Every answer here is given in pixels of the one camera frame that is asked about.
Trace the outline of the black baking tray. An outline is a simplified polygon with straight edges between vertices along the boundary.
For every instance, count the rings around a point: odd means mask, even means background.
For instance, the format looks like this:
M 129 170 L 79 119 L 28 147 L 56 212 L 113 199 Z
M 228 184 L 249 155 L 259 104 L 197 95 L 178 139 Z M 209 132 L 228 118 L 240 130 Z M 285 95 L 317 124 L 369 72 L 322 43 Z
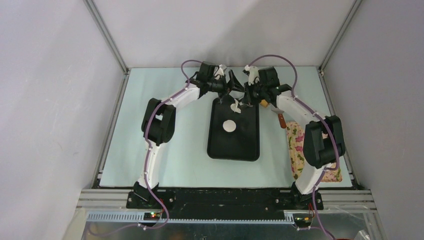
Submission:
M 215 98 L 211 105 L 206 152 L 212 159 L 254 162 L 260 156 L 259 107 L 241 106 L 241 113 L 230 109 L 231 103 Z M 236 129 L 226 132 L 223 122 L 233 120 Z

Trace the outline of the white dough ball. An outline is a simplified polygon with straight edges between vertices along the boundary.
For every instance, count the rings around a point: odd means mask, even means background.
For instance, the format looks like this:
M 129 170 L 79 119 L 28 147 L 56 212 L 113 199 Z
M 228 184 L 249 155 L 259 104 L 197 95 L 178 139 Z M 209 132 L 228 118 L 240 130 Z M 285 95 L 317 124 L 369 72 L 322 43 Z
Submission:
M 230 109 L 237 114 L 240 114 L 242 112 L 241 106 L 243 105 L 242 102 L 240 102 L 238 99 L 234 98 L 233 103 L 230 104 Z

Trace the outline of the wooden dough roller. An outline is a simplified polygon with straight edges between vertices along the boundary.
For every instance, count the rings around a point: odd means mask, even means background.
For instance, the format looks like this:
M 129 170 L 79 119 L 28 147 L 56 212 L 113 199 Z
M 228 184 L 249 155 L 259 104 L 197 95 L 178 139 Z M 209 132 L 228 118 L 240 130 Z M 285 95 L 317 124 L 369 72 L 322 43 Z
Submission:
M 263 108 L 267 108 L 270 104 L 265 100 L 265 99 L 263 99 L 260 103 L 259 103 Z

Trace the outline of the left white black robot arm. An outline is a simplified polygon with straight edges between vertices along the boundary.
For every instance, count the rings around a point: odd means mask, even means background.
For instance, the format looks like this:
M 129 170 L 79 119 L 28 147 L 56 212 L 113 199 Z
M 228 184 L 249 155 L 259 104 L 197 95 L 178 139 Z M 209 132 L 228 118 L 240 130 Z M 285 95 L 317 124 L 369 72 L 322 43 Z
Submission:
M 133 187 L 138 201 L 145 208 L 153 208 L 158 202 L 158 194 L 153 189 L 159 185 L 161 151 L 174 135 L 177 111 L 209 92 L 217 93 L 223 99 L 232 91 L 244 91 L 234 72 L 225 65 L 206 61 L 199 64 L 193 76 L 183 74 L 186 81 L 182 89 L 167 98 L 148 101 L 141 125 L 146 156 L 142 173 Z

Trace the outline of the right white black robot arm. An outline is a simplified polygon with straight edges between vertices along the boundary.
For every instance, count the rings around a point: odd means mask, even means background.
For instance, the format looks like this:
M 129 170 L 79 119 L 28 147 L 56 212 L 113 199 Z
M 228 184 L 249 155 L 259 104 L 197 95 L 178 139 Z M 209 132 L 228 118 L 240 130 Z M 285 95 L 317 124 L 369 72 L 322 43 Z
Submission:
M 337 170 L 340 157 L 346 152 L 341 119 L 336 115 L 324 116 L 308 106 L 295 93 L 293 85 L 280 83 L 273 66 L 259 69 L 246 65 L 243 71 L 248 76 L 242 99 L 244 105 L 265 100 L 276 110 L 288 114 L 303 129 L 304 165 L 294 182 L 297 191 L 291 194 L 290 201 L 295 208 L 304 209 L 325 173 Z

